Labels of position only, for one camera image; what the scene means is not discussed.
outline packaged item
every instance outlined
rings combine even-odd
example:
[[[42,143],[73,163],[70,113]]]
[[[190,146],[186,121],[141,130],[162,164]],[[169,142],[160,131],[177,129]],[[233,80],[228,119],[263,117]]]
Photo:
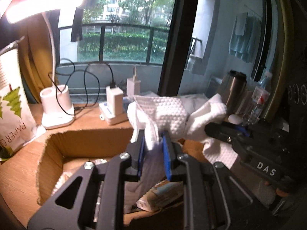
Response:
[[[105,159],[96,159],[95,161],[93,161],[93,163],[95,165],[101,164],[101,163],[106,163],[106,162],[107,162],[107,160],[105,160]],[[72,177],[73,174],[77,172],[77,170],[79,168],[80,167],[76,167],[76,168],[71,169],[69,171],[63,172],[62,175],[60,176],[60,178],[58,179],[56,185],[54,186],[54,189],[51,193],[51,196],[53,196],[56,193],[56,191],[58,191],[59,188],[62,187],[64,185],[64,183],[67,182],[69,180],[69,178]]]
[[[0,50],[0,161],[16,153],[37,130],[22,85],[18,42]]]
[[[152,187],[136,205],[148,212],[155,212],[163,209],[183,195],[182,182],[169,182],[163,180]]]

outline screw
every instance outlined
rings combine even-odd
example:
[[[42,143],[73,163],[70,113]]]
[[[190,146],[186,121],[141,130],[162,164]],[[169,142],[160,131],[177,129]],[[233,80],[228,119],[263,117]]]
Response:
[[[189,155],[186,154],[186,153],[184,153],[184,154],[181,153],[181,154],[178,154],[178,155],[177,155],[177,158],[178,158],[178,159],[185,159],[185,158],[188,158],[188,157],[189,157]]]
[[[221,162],[215,162],[215,163],[214,163],[214,166],[215,166],[216,168],[218,168],[218,169],[221,169],[221,168],[224,167],[224,164],[221,163]]]
[[[86,162],[85,164],[84,164],[84,168],[86,169],[86,170],[90,170],[90,169],[92,169],[94,167],[94,164],[92,163],[92,162]]]
[[[130,157],[130,154],[127,153],[127,152],[123,152],[123,153],[119,154],[119,157],[120,157],[120,159],[125,160],[125,159],[128,159]]]

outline black gripper frame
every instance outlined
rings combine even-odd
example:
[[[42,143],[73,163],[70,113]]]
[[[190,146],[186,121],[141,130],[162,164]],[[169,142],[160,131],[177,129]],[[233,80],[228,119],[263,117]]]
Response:
[[[123,229],[124,183],[137,182],[141,177],[145,154],[143,130],[136,142],[127,145],[126,153],[107,163],[82,166],[34,214],[28,230]],[[94,222],[96,207],[99,212]]]
[[[274,229],[271,212],[223,163],[200,163],[182,153],[168,132],[162,139],[166,176],[184,183],[184,230]]]
[[[231,144],[240,164],[284,192],[292,192],[305,174],[304,163],[289,148],[288,133],[273,128],[264,119],[255,125],[240,126],[223,122],[205,126],[208,136]]]

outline plastic bottle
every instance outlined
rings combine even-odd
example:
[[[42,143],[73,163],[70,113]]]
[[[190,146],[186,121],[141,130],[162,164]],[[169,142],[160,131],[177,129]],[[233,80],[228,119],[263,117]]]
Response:
[[[243,124],[255,124],[258,122],[264,104],[271,93],[271,78],[272,74],[266,71],[264,78],[257,83],[253,95],[251,96],[251,101],[243,114]]]

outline desk lamp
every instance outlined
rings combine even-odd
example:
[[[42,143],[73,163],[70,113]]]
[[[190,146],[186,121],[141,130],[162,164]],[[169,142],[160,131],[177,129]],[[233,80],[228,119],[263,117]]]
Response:
[[[22,19],[30,17],[32,15],[36,15],[38,13],[42,13],[43,18],[47,24],[52,49],[53,84],[51,87],[47,87],[40,92],[40,98],[44,109],[42,125],[46,129],[53,129],[69,125],[75,120],[75,116],[74,107],[70,100],[68,86],[55,85],[55,45],[51,25],[45,12],[55,9],[61,9],[64,7],[76,8],[80,6],[82,2],[83,0],[14,0],[6,10],[7,20],[11,24],[21,21]]]

